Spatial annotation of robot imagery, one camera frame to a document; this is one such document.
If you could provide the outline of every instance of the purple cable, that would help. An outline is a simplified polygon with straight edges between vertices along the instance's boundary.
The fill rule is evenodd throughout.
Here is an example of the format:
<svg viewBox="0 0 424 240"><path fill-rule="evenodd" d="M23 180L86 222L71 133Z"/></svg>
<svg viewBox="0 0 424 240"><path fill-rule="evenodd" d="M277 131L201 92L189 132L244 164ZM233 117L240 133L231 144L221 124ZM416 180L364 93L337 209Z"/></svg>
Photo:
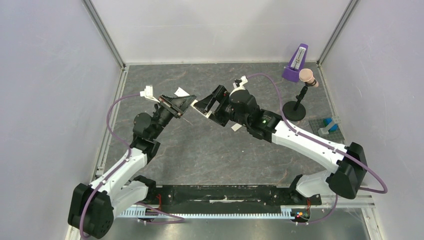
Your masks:
<svg viewBox="0 0 424 240"><path fill-rule="evenodd" d="M106 117L106 126L107 126L107 130L109 130L110 134L112 136L114 136L116 139L118 139L119 141L121 141L127 148L128 148L128 153L126 154L126 159L128 159L131 155L131 147L130 145L125 142L125 140L123 140L122 138L120 138L118 135L116 135L116 133L114 133L114 131L112 131L111 125L110 125L110 118L111 118L111 113L112 113L112 109L114 108L114 106L121 100L123 99L127 99L130 97L136 97L136 96L140 96L139 93L137 94L131 94L128 96L123 96L119 99L117 99L116 101L114 101L112 103L112 105L109 107L109 111L107 112L107 117ZM116 171L118 171L127 161L122 161L117 167L115 167L105 178L104 180L107 181ZM97 193L97 191L100 189L100 187L103 186L103 182L100 182L98 184L98 186L91 192L90 196L87 199L87 202L85 202L84 208L82 209L82 214L81 214L81 219L79 221L79 235L81 236L82 239L87 239L89 237L84 235L84 218L86 217L86 213L87 213L87 209L89 208L90 202L92 201L94 195Z"/></svg>
<svg viewBox="0 0 424 240"><path fill-rule="evenodd" d="M317 144L319 144L319 145L321 145L323 147L326 147L328 149L332 149L336 153L341 154L341 155L347 157L348 159L352 160L354 163L358 164L363 169L365 169L367 172L369 172L375 179L377 179L377 181L381 184L381 186L383 188L383 190L377 190L377 189L372 189L372 188L367 188L367 187L360 187L359 188L360 190L365 190L365 191L368 191L368 192L373 192L373 193L378 193L378 194L386 194L388 192L388 189L387 189L387 186L386 186L385 182L373 170L371 170L367 165L363 164L362 162L360 162L359 160L357 160L353 156L347 154L346 152L343 152L343 151L341 151L339 149L336 149L333 146L330 146L330 145L326 144L325 142L322 142L322 141L320 141L318 139L315 139L315 138L313 138L311 136L308 136L308 135L304 134L303 132L296 131L296 129L290 125L290 123L288 122L288 120L284 116L284 113L283 113L283 100L282 100L282 97L281 97L280 90L278 89L278 87L276 85L276 82L273 80L273 78L271 76L269 76L266 73L261 73L261 72L260 73L254 73L254 74L248 75L248 76L246 76L246 78L249 79L249 78L256 77L256 76L264 76L264 77L266 77L267 79L269 79L271 81L271 83L274 86L275 91L277 92L277 95L278 95L279 112L280 112L281 118L282 118L282 120L284 121L284 123L287 125L287 127L291 131L293 131L295 134L297 134L299 136L302 136L302 137L304 137L306 139L309 139L309 140L313 141L314 143L317 143ZM329 216L331 216L333 214L335 208L336 208L337 200L338 200L338 196L336 195L335 196L334 205L333 205L331 211L325 217L320 218L318 220L311 221L308 224L318 223L318 222L320 222L322 220L327 219Z"/></svg>
<svg viewBox="0 0 424 240"><path fill-rule="evenodd" d="M150 209L153 212L156 212L158 214L162 214L162 215L165 215L165 216L168 216L168 217L171 217L171 218L179 219L179 220L175 220L175 221L156 221L156 222L155 221L146 221L145 222L146 224L152 224L152 225L179 224L179 223L182 223L186 220L184 217L175 216L175 215L163 212L161 210L157 210L156 208L153 208L153 207L151 207L151 206L149 206L149 205L147 205L147 204L145 204L141 201L137 202L136 205L141 205L141 206L148 208L148 209Z"/></svg>

